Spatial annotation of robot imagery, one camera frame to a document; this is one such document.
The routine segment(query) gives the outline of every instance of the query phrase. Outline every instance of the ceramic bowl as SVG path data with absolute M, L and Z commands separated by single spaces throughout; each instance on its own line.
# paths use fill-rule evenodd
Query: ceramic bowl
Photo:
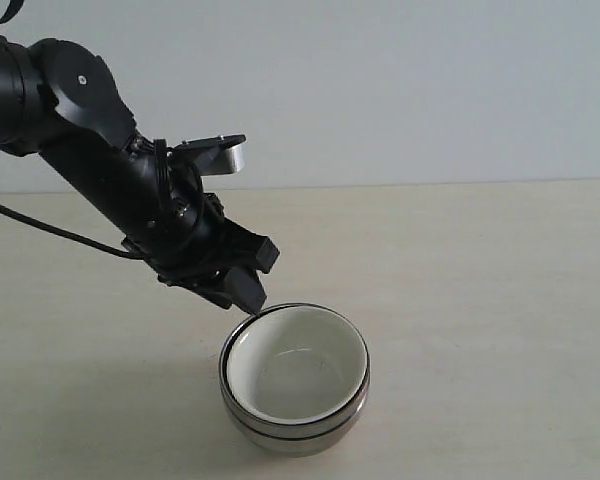
M 277 305 L 240 324 L 220 355 L 229 417 L 252 442 L 303 456 L 337 443 L 358 420 L 369 353 L 356 327 L 326 307 Z

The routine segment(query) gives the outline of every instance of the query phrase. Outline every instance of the table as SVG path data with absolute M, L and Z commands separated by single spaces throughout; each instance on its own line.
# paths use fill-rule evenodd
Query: table
M 0 217 L 0 480 L 600 479 L 600 180 L 220 198 L 282 251 L 269 303 L 363 332 L 360 422 L 321 455 L 264 454 L 218 388 L 241 312 Z M 121 240 L 74 194 L 0 201 Z

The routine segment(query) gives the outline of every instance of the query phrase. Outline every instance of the bowl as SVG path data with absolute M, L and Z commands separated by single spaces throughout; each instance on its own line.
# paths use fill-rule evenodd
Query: bowl
M 369 389 L 369 353 L 341 314 L 309 303 L 276 305 L 242 322 L 219 360 L 227 413 L 253 443 L 306 456 L 357 422 Z

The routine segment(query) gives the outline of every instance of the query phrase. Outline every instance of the white table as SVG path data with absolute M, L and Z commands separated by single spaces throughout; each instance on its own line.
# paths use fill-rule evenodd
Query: white table
M 228 191 L 282 251 L 270 302 L 329 305 L 371 349 L 335 448 L 275 459 L 226 418 L 244 317 L 0 217 L 0 479 L 600 479 L 600 181 Z M 82 198 L 0 201 L 117 244 Z

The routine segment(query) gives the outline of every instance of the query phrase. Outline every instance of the bowl rim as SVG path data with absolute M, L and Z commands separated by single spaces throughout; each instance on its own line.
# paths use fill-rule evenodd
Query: bowl rim
M 260 319 L 266 315 L 269 315 L 275 311 L 288 309 L 288 308 L 294 308 L 294 307 L 312 307 L 312 308 L 317 308 L 320 310 L 325 310 L 327 312 L 334 314 L 335 316 L 339 317 L 341 320 L 346 322 L 346 324 L 350 328 L 352 328 L 354 330 L 354 332 L 358 335 L 358 338 L 361 341 L 361 345 L 362 345 L 362 348 L 363 348 L 363 351 L 365 354 L 364 372 L 361 375 L 360 380 L 356 384 L 356 386 L 350 390 L 349 395 L 347 395 L 347 397 L 342 402 L 338 403 L 336 405 L 336 407 L 326 410 L 324 414 L 315 415 L 313 417 L 308 417 L 306 419 L 301 419 L 301 421 L 298 421 L 298 422 L 277 422 L 277 421 L 275 421 L 275 417 L 272 417 L 272 416 L 263 417 L 263 416 L 259 416 L 255 413 L 251 412 L 249 409 L 245 408 L 245 406 L 237 399 L 237 397 L 235 396 L 235 394 L 233 392 L 233 389 L 231 388 L 231 385 L 229 384 L 229 380 L 228 380 L 228 372 L 227 372 L 228 359 L 229 359 L 229 354 L 231 353 L 231 349 L 232 349 L 233 345 L 238 340 L 238 338 L 242 335 L 242 333 L 251 324 L 256 322 L 258 319 Z M 369 349 L 368 349 L 367 343 L 366 343 L 364 337 L 362 336 L 360 330 L 348 318 L 346 318 L 343 314 L 341 314 L 329 307 L 325 307 L 324 305 L 318 305 L 318 304 L 308 303 L 308 302 L 294 302 L 294 303 L 282 303 L 282 304 L 272 305 L 266 309 L 261 310 L 259 313 L 246 318 L 244 321 L 242 321 L 231 332 L 229 337 L 226 339 L 226 341 L 222 347 L 222 351 L 221 351 L 219 362 L 218 362 L 218 367 L 219 367 L 219 377 L 220 377 L 221 388 L 223 390 L 223 393 L 225 394 L 224 395 L 225 401 L 229 401 L 234 408 L 238 409 L 238 411 L 240 412 L 241 415 L 246 416 L 247 418 L 251 419 L 252 422 L 255 422 L 256 424 L 260 424 L 265 427 L 270 426 L 270 427 L 282 428 L 282 429 L 297 429 L 299 427 L 311 427 L 311 426 L 315 426 L 315 425 L 320 425 L 325 422 L 333 423 L 333 420 L 337 420 L 337 417 L 343 411 L 350 409 L 350 407 L 352 406 L 353 403 L 358 402 L 360 400 L 361 391 L 366 390 L 368 388 L 369 371 L 370 371 L 370 363 L 369 362 L 370 362 Z

